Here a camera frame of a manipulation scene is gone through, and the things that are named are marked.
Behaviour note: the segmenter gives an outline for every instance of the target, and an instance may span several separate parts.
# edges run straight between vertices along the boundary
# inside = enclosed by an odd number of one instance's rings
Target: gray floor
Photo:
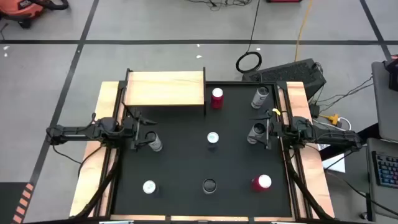
[[[79,40],[94,0],[69,0],[71,9],[53,11],[23,30],[13,21],[0,21],[6,40]],[[395,11],[398,1],[366,0],[385,40],[398,40]],[[212,12],[205,4],[184,0],[99,0],[88,40],[248,40],[257,1],[222,7]],[[254,31],[256,40],[295,40],[308,0],[300,4],[261,1]],[[359,0],[315,0],[304,28],[303,40],[377,40]],[[52,119],[77,45],[2,44],[0,42],[0,182],[27,182],[39,156],[44,129]],[[126,68],[135,71],[200,70],[208,80],[240,80],[235,61],[247,44],[86,44],[80,54],[72,84],[58,123],[82,125],[95,109],[101,82],[121,80]],[[313,58],[324,69],[327,84],[321,99],[346,93],[371,76],[371,63],[385,60],[379,45],[301,45],[299,58]],[[391,54],[398,46],[389,45]],[[294,60],[294,44],[253,44],[262,54],[262,68]],[[242,61],[243,68],[254,65]],[[338,113],[362,130],[377,121],[371,87],[341,100],[326,114]],[[58,147],[81,160],[85,143]],[[67,218],[76,186],[78,166],[49,150],[25,222]],[[347,164],[347,175],[358,177],[364,169]],[[347,186],[328,177],[336,216],[357,220],[364,200]],[[378,223],[398,223],[378,217]]]

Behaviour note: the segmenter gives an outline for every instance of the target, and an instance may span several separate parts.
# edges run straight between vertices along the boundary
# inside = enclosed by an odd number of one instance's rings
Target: black platform
[[[221,110],[210,109],[212,89],[224,91]],[[247,135],[256,123],[248,118],[275,107],[272,86],[263,107],[255,110],[251,100],[254,85],[207,85],[207,116],[201,107],[147,107],[144,116],[159,124],[154,130],[164,148],[148,146],[138,152],[123,150],[121,175],[115,187],[112,214],[185,215],[234,217],[291,217],[287,176],[278,139],[272,150],[251,145]],[[215,131],[220,136],[218,150],[207,149],[206,137]],[[272,185],[266,192],[253,192],[251,179],[267,174]],[[202,182],[215,179],[214,194],[205,195]],[[142,191],[153,180],[160,186],[156,197]]]

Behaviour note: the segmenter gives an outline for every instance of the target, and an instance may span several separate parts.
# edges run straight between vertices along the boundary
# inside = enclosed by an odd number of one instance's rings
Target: red cup
[[[223,107],[224,93],[220,88],[215,88],[211,92],[211,107],[213,109],[221,109]]]
[[[252,179],[251,187],[256,192],[262,192],[269,189],[271,183],[272,183],[271,178],[268,175],[262,174]]]

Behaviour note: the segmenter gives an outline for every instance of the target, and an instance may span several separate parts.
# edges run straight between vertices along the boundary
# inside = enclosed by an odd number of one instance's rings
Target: yellow cable
[[[312,2],[313,2],[313,0],[310,0],[310,3],[308,4],[308,9],[307,9],[307,11],[305,12],[305,15],[304,15],[303,24],[301,24],[300,32],[298,33],[298,38],[297,38],[297,43],[296,43],[296,54],[294,55],[294,62],[297,61],[297,55],[299,54],[299,42],[300,42],[300,39],[301,39],[301,33],[303,31],[305,23],[307,22],[308,14],[309,14],[310,9],[312,7]]]

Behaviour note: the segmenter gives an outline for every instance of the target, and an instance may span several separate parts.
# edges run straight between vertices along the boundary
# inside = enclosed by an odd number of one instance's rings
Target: orange object
[[[334,114],[333,116],[326,116],[326,115],[321,115],[320,114],[319,116],[321,116],[323,118],[327,118],[331,122],[332,125],[337,125],[338,114]]]
[[[65,10],[69,7],[68,0],[61,0],[62,4],[54,4],[51,0],[0,0],[0,17],[17,21],[27,29],[32,19],[40,16],[44,9]]]

